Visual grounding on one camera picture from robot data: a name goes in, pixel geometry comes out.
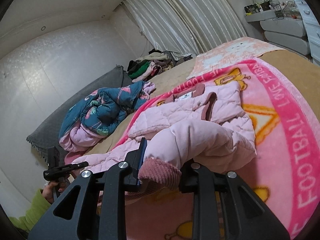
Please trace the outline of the green sleeved left forearm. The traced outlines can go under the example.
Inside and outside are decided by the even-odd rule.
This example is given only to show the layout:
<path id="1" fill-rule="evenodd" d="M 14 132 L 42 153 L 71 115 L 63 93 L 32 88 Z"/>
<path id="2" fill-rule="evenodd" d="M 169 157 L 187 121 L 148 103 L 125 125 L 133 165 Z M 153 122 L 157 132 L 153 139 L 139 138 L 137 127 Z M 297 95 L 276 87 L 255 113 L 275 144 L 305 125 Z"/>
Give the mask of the green sleeved left forearm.
<path id="1" fill-rule="evenodd" d="M 51 204 L 42 195 L 43 190 L 38 189 L 31 201 L 30 208 L 25 212 L 25 215 L 15 218 L 9 217 L 9 220 L 14 227 L 29 233 L 39 219 L 51 207 Z"/>

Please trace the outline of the person's left hand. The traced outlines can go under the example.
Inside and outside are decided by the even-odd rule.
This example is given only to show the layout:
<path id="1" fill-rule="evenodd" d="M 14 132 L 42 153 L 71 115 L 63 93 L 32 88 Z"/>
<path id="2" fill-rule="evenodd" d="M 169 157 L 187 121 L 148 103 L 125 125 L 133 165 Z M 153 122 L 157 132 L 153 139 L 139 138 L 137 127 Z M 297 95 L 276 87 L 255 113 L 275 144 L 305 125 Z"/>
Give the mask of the person's left hand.
<path id="1" fill-rule="evenodd" d="M 54 192 L 63 193 L 67 186 L 73 182 L 73 180 L 76 178 L 76 174 L 74 172 L 71 172 L 71 174 L 68 174 L 65 178 L 60 178 L 58 182 L 56 181 L 49 181 L 47 185 L 42 190 L 42 196 L 43 198 L 50 204 L 53 204 L 54 202 Z"/>

